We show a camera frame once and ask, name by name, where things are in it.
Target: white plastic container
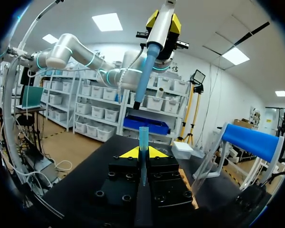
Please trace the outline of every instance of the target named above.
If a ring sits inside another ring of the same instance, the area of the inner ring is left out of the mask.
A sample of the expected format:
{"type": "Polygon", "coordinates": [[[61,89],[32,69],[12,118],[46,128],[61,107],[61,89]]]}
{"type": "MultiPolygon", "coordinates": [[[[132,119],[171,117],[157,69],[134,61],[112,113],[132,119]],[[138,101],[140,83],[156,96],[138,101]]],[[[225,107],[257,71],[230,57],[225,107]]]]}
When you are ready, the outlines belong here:
{"type": "Polygon", "coordinates": [[[92,116],[98,119],[103,119],[105,116],[105,109],[92,106],[92,116]]]}
{"type": "Polygon", "coordinates": [[[75,122],[75,127],[76,127],[76,130],[85,134],[86,133],[86,124],[83,123],[83,122],[75,122]]]}
{"type": "Polygon", "coordinates": [[[180,81],[180,80],[174,80],[174,91],[178,93],[185,94],[188,89],[189,83],[180,81]]]}
{"type": "Polygon", "coordinates": [[[67,113],[63,111],[56,111],[55,112],[55,119],[58,121],[64,121],[67,119],[67,113]]]}
{"type": "Polygon", "coordinates": [[[158,83],[157,83],[158,88],[163,88],[164,91],[170,90],[170,87],[172,85],[171,83],[172,83],[172,79],[167,78],[167,77],[158,76],[158,83]]]}
{"type": "Polygon", "coordinates": [[[97,138],[103,142],[106,142],[114,135],[115,129],[110,126],[100,126],[97,128],[97,138]]]}
{"type": "Polygon", "coordinates": [[[94,70],[85,70],[85,78],[96,80],[97,79],[97,72],[94,70]]]}
{"type": "Polygon", "coordinates": [[[119,110],[104,110],[104,119],[110,122],[116,122],[118,119],[119,110]]]}
{"type": "Polygon", "coordinates": [[[117,95],[117,89],[104,88],[104,99],[114,101],[117,95]]]}
{"type": "Polygon", "coordinates": [[[66,92],[66,93],[71,92],[71,86],[72,86],[72,83],[70,83],[70,82],[64,82],[64,83],[63,83],[63,86],[62,86],[62,91],[63,91],[63,92],[66,92]]]}
{"type": "Polygon", "coordinates": [[[44,103],[48,102],[48,93],[42,93],[41,101],[44,102],[44,103]]]}
{"type": "Polygon", "coordinates": [[[97,128],[100,127],[101,124],[96,121],[91,121],[86,124],[86,134],[97,137],[97,128]]]}
{"type": "Polygon", "coordinates": [[[150,79],[149,79],[149,82],[148,82],[148,87],[152,87],[152,86],[154,86],[155,79],[156,79],[156,77],[155,77],[155,76],[150,75],[150,79]]]}
{"type": "Polygon", "coordinates": [[[81,94],[90,96],[91,95],[92,86],[91,85],[82,85],[81,94]]]}
{"type": "Polygon", "coordinates": [[[50,118],[55,119],[55,117],[56,117],[56,111],[55,111],[55,109],[49,109],[49,110],[48,110],[48,116],[49,116],[50,118]]]}
{"type": "Polygon", "coordinates": [[[49,102],[53,105],[60,105],[62,102],[62,96],[50,94],[49,102]]]}
{"type": "Polygon", "coordinates": [[[104,95],[104,88],[99,86],[92,86],[91,97],[95,98],[103,98],[104,95]]]}
{"type": "Polygon", "coordinates": [[[180,103],[174,100],[166,99],[164,103],[164,112],[176,114],[180,103]]]}
{"type": "MultiPolygon", "coordinates": [[[[136,93],[131,92],[131,94],[130,94],[130,105],[134,105],[135,95],[136,95],[136,93]]],[[[145,98],[145,96],[143,96],[140,107],[142,107],[142,105],[143,105],[144,98],[145,98]]]]}
{"type": "Polygon", "coordinates": [[[63,87],[62,82],[52,81],[52,89],[62,90],[62,87],[63,87]]]}
{"type": "Polygon", "coordinates": [[[84,114],[84,115],[89,114],[91,113],[91,105],[76,103],[76,112],[79,114],[84,114]]]}
{"type": "Polygon", "coordinates": [[[148,100],[147,100],[148,109],[152,109],[156,111],[160,111],[162,109],[162,103],[164,99],[158,98],[155,96],[147,96],[147,97],[148,97],[148,100]]]}

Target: yellow tripod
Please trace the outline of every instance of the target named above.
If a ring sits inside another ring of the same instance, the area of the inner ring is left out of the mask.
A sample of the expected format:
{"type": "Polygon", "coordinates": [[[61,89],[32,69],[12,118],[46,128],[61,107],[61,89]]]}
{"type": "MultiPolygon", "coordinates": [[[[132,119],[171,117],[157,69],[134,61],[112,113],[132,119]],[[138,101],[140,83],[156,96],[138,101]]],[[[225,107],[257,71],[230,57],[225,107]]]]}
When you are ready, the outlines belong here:
{"type": "Polygon", "coordinates": [[[193,146],[193,128],[196,122],[196,118],[198,116],[198,112],[199,112],[199,106],[200,105],[200,93],[198,95],[198,100],[196,102],[196,107],[195,107],[195,113],[194,113],[194,118],[193,118],[193,122],[191,124],[191,129],[190,129],[190,133],[187,134],[187,136],[184,139],[184,142],[187,140],[187,143],[191,143],[191,146],[193,146]]]}

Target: white cable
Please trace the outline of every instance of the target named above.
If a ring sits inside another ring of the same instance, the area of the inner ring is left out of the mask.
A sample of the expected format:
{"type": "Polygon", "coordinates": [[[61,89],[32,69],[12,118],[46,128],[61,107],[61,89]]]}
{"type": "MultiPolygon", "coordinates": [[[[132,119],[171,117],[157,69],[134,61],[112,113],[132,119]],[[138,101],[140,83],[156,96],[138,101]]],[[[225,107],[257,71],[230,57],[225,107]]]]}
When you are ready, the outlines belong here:
{"type": "Polygon", "coordinates": [[[122,75],[120,76],[119,83],[118,83],[118,89],[117,89],[117,94],[118,94],[118,103],[121,103],[122,99],[122,82],[125,73],[127,73],[128,69],[132,67],[132,65],[138,60],[138,58],[141,56],[143,53],[143,48],[141,48],[140,52],[138,53],[137,57],[132,61],[132,63],[123,71],[122,75]]]}

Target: metal shelf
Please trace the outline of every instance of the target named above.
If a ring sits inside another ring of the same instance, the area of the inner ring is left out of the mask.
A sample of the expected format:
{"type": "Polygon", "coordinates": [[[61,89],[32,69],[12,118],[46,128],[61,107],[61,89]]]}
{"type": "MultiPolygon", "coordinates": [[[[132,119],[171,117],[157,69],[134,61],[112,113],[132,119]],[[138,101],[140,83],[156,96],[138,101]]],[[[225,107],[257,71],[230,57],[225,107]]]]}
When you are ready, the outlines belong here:
{"type": "Polygon", "coordinates": [[[120,105],[117,101],[110,101],[110,100],[105,100],[105,99],[102,99],[102,98],[86,96],[86,95],[82,95],[82,94],[78,94],[78,96],[82,97],[82,98],[94,100],[94,101],[100,101],[100,102],[105,102],[105,103],[109,103],[109,104],[120,105]]]}
{"type": "Polygon", "coordinates": [[[97,121],[97,122],[101,122],[101,123],[104,123],[104,124],[107,124],[107,125],[111,125],[111,126],[115,126],[115,127],[118,126],[118,122],[111,122],[111,121],[107,121],[105,119],[95,118],[95,117],[93,117],[91,115],[84,115],[84,114],[79,114],[79,113],[75,113],[75,115],[79,115],[79,116],[82,116],[84,118],[87,118],[87,119],[90,119],[90,120],[94,120],[94,121],[97,121]]]}

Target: bolt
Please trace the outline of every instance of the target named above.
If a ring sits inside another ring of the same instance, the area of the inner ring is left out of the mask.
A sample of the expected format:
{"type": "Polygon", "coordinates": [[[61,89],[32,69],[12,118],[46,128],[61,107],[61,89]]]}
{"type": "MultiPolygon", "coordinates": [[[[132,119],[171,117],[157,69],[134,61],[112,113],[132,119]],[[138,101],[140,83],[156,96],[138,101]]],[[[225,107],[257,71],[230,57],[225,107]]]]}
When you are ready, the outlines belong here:
{"type": "Polygon", "coordinates": [[[174,176],[174,177],[178,177],[179,175],[180,175],[180,173],[178,171],[174,171],[172,174],[172,176],[174,176]]]}
{"type": "Polygon", "coordinates": [[[129,195],[124,195],[124,196],[122,197],[122,200],[123,200],[123,202],[130,202],[130,201],[131,201],[131,196],[129,196],[129,195]]]}
{"type": "Polygon", "coordinates": [[[192,192],[191,191],[185,191],[183,196],[186,197],[186,198],[191,198],[192,197],[192,192]]]}
{"type": "Polygon", "coordinates": [[[155,200],[157,202],[163,203],[166,200],[166,197],[163,195],[158,195],[158,196],[155,196],[155,200]]]}
{"type": "Polygon", "coordinates": [[[154,177],[155,177],[155,178],[161,178],[161,177],[162,177],[162,174],[161,174],[161,173],[156,173],[156,174],[154,174],[154,177]]]}
{"type": "Polygon", "coordinates": [[[105,194],[104,194],[103,191],[97,191],[97,192],[95,193],[95,195],[96,195],[97,197],[100,197],[100,198],[105,196],[105,194]]]}

